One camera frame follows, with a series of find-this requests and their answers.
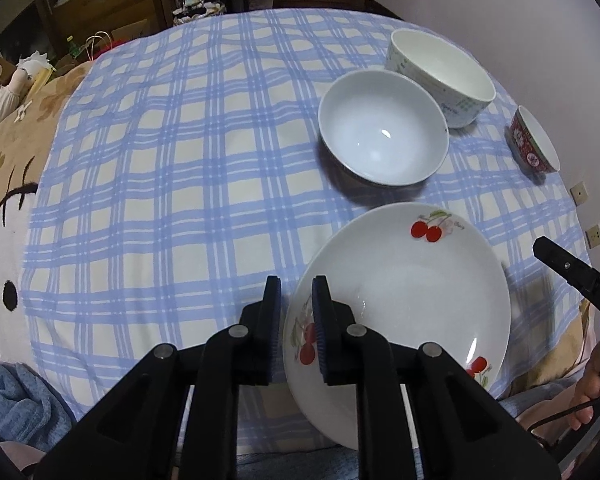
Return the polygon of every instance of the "round table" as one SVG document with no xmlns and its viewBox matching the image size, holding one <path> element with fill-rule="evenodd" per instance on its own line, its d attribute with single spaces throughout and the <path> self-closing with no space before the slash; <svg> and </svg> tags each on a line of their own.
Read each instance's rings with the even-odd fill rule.
<svg viewBox="0 0 600 480">
<path fill-rule="evenodd" d="M 514 160 L 504 134 L 516 104 L 501 85 L 417 186 L 370 186 L 318 142 L 321 96 L 350 70 L 383 66 L 399 27 L 413 25 L 266 10 L 165 30 L 97 60 L 58 124 L 21 292 L 40 373 L 78 416 L 154 345 L 192 346 L 234 323 L 267 275 L 282 279 L 286 304 L 333 232 L 396 201 L 463 216 L 504 265 L 512 321 L 494 396 L 558 342 L 580 297 L 532 243 L 545 235 L 584 260 L 586 246 L 560 176 L 538 180 Z M 238 451 L 328 445 L 284 384 L 282 356 L 274 376 L 279 384 L 241 390 Z"/>
</svg>

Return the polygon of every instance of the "hello kitty blanket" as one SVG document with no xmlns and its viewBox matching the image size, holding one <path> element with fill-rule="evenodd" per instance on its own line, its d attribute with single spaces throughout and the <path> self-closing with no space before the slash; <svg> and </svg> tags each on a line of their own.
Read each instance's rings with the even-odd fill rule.
<svg viewBox="0 0 600 480">
<path fill-rule="evenodd" d="M 37 369 L 18 297 L 29 212 L 60 111 L 90 67 L 82 64 L 53 80 L 32 98 L 21 120 L 14 112 L 0 124 L 0 361 Z"/>
</svg>

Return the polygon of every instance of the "cartoon cat face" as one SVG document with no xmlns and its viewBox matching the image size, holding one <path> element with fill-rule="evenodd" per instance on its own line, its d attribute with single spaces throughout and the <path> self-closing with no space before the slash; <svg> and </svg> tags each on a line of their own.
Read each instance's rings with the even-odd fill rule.
<svg viewBox="0 0 600 480">
<path fill-rule="evenodd" d="M 30 209 L 37 185 L 14 189 L 0 202 L 0 360 L 32 364 L 29 332 L 18 297 Z"/>
</svg>

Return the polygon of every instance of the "electrical outlet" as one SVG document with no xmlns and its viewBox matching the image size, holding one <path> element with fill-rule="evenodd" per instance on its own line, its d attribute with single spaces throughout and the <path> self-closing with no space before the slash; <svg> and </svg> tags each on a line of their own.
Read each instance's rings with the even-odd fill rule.
<svg viewBox="0 0 600 480">
<path fill-rule="evenodd" d="M 593 249 L 600 245 L 600 224 L 595 224 L 593 227 L 585 231 L 589 249 Z"/>
<path fill-rule="evenodd" d="M 589 198 L 587 188 L 584 187 L 584 182 L 577 183 L 569 190 L 569 193 L 573 196 L 573 201 L 576 203 L 576 206 L 584 204 Z"/>
</svg>

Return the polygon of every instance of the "plate rim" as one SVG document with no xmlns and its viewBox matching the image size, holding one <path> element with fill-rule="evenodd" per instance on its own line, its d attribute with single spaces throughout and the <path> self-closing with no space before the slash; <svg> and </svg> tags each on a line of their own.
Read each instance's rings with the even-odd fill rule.
<svg viewBox="0 0 600 480">
<path fill-rule="evenodd" d="M 420 180 L 414 180 L 414 181 L 410 180 L 410 181 L 405 181 L 405 182 L 396 182 L 396 181 L 389 182 L 389 181 L 385 181 L 385 180 L 381 180 L 376 177 L 373 177 L 373 176 L 369 175 L 368 173 L 363 174 L 363 172 L 361 172 L 361 171 L 354 170 L 349 164 L 345 163 L 343 160 L 341 160 L 341 158 L 338 155 L 336 155 L 336 153 L 333 151 L 332 146 L 329 145 L 329 142 L 324 137 L 324 134 L 322 132 L 322 105 L 324 103 L 325 98 L 327 97 L 327 95 L 329 94 L 329 92 L 331 91 L 333 86 L 336 83 L 338 83 L 341 79 L 346 79 L 347 77 L 350 77 L 350 76 L 353 76 L 353 75 L 356 75 L 359 73 L 367 73 L 367 72 L 379 72 L 379 73 L 391 74 L 392 76 L 406 79 L 409 83 L 411 83 L 415 87 L 419 88 L 427 96 L 427 98 L 429 98 L 429 100 L 434 104 L 434 106 L 437 108 L 440 116 L 442 117 L 443 123 L 445 125 L 445 133 L 446 133 L 446 136 L 445 136 L 446 147 L 444 150 L 444 155 L 442 156 L 442 160 L 440 160 L 440 163 L 436 166 L 436 169 L 431 171 L 431 173 L 429 173 L 427 176 L 421 178 Z M 368 180 L 369 182 L 373 182 L 374 184 L 379 184 L 380 186 L 388 186 L 388 187 L 413 186 L 414 184 L 423 182 L 423 181 L 427 180 L 430 176 L 436 174 L 438 172 L 438 170 L 440 169 L 440 167 L 442 167 L 442 165 L 445 163 L 446 156 L 449 153 L 449 145 L 451 142 L 450 134 L 449 134 L 449 125 L 446 122 L 446 117 L 445 117 L 444 113 L 442 112 L 442 108 L 440 108 L 440 105 L 436 102 L 436 100 L 432 97 L 432 95 L 429 92 L 427 92 L 419 83 L 416 83 L 413 79 L 409 79 L 407 76 L 405 76 L 403 74 L 394 72 L 393 70 L 386 70 L 384 68 L 360 68 L 360 69 L 352 70 L 350 72 L 347 72 L 346 74 L 341 75 L 333 83 L 331 83 L 331 85 L 329 86 L 327 91 L 320 98 L 320 105 L 318 106 L 318 134 L 320 135 L 322 142 L 327 147 L 327 149 L 329 150 L 331 155 L 341 165 L 343 165 L 345 168 L 347 168 L 347 170 L 349 170 L 351 173 L 353 173 L 361 178 L 364 178 L 365 180 Z"/>
<path fill-rule="evenodd" d="M 311 258 L 311 260 L 309 261 L 309 263 L 306 266 L 306 269 L 302 273 L 302 276 L 298 280 L 298 283 L 296 284 L 296 288 L 294 289 L 293 294 L 291 295 L 291 297 L 289 299 L 289 303 L 288 303 L 288 306 L 287 306 L 287 309 L 286 309 L 286 313 L 285 313 L 284 325 L 283 325 L 283 329 L 282 329 L 282 364 L 283 364 L 283 368 L 284 368 L 284 371 L 285 371 L 286 384 L 288 386 L 289 391 L 291 392 L 291 396 L 293 397 L 294 401 L 296 402 L 296 405 L 300 409 L 300 412 L 302 413 L 302 415 L 304 415 L 306 417 L 307 421 L 314 428 L 316 428 L 316 430 L 320 431 L 324 436 L 326 436 L 330 440 L 333 440 L 337 444 L 339 444 L 339 442 L 336 439 L 332 438 L 332 436 L 331 436 L 331 434 L 333 434 L 333 432 L 329 431 L 328 428 L 327 428 L 327 430 L 324 430 L 323 428 L 319 427 L 319 424 L 315 424 L 309 418 L 309 416 L 305 413 L 305 410 L 302 408 L 302 405 L 304 404 L 304 402 L 301 399 L 299 399 L 298 396 L 296 396 L 296 393 L 294 392 L 294 388 L 292 387 L 292 381 L 290 380 L 289 373 L 287 372 L 287 364 L 286 364 L 286 362 L 287 362 L 287 359 L 289 358 L 288 354 L 289 354 L 290 349 L 287 348 L 288 345 L 286 343 L 289 340 L 289 336 L 290 336 L 289 331 L 290 331 L 291 323 L 290 323 L 290 316 L 289 316 L 289 314 L 290 314 L 290 310 L 291 310 L 291 305 L 293 303 L 294 298 L 298 294 L 298 290 L 300 288 L 301 283 L 304 281 L 305 277 L 308 275 L 308 273 L 309 273 L 310 269 L 312 268 L 313 264 L 318 259 L 318 257 L 320 257 L 320 255 L 322 254 L 322 252 L 326 250 L 326 248 L 331 243 L 331 241 L 336 236 L 338 236 L 338 234 L 340 234 L 341 232 L 343 232 L 349 225 L 353 224 L 353 222 L 356 222 L 357 220 L 359 220 L 362 217 L 365 217 L 367 215 L 374 214 L 378 210 L 387 210 L 387 209 L 392 209 L 392 208 L 402 208 L 402 207 L 409 207 L 409 206 L 427 206 L 427 207 L 430 207 L 430 208 L 444 209 L 444 210 L 448 211 L 449 213 L 451 213 L 452 215 L 456 216 L 457 218 L 464 220 L 466 222 L 467 227 L 470 230 L 473 230 L 473 231 L 477 232 L 480 235 L 479 238 L 482 239 L 482 243 L 486 244 L 486 246 L 491 250 L 491 253 L 493 254 L 493 257 L 497 261 L 498 266 L 500 267 L 500 270 L 501 270 L 501 273 L 500 273 L 501 276 L 502 276 L 502 283 L 501 284 L 504 284 L 504 288 L 507 291 L 506 297 L 507 297 L 508 313 L 509 313 L 509 322 L 507 324 L 507 337 L 506 337 L 507 343 L 506 343 L 506 345 L 504 347 L 504 352 L 502 353 L 502 357 L 497 361 L 497 367 L 494 367 L 494 370 L 496 370 L 494 372 L 494 377 L 496 377 L 500 373 L 500 370 L 502 369 L 502 364 L 504 362 L 504 357 L 506 356 L 507 350 L 509 349 L 509 338 L 511 336 L 511 296 L 510 296 L 510 290 L 509 290 L 509 283 L 507 282 L 507 278 L 506 278 L 506 275 L 504 273 L 504 269 L 502 268 L 502 263 L 501 263 L 500 259 L 498 258 L 498 256 L 496 255 L 495 251 L 493 250 L 493 246 L 489 243 L 489 241 L 487 240 L 487 238 L 482 234 L 482 232 L 480 231 L 480 229 L 478 229 L 472 222 L 469 222 L 462 215 L 459 215 L 459 214 L 457 214 L 457 213 L 455 213 L 453 211 L 450 211 L 448 208 L 445 208 L 445 207 L 442 207 L 442 206 L 439 206 L 439 205 L 435 205 L 435 204 L 431 204 L 431 203 L 427 203 L 427 202 L 392 202 L 392 203 L 389 203 L 389 204 L 381 205 L 381 206 L 378 206 L 376 208 L 370 209 L 369 211 L 365 211 L 364 213 L 362 213 L 362 215 L 357 216 L 356 218 L 354 218 L 350 222 L 348 222 L 345 225 L 343 225 L 343 227 L 341 227 L 340 229 L 338 229 L 336 232 L 332 233 L 331 236 L 329 236 L 329 238 L 327 239 L 327 241 L 325 241 L 325 243 L 322 245 L 322 247 L 317 251 L 317 253 L 315 253 L 314 256 Z"/>
</svg>

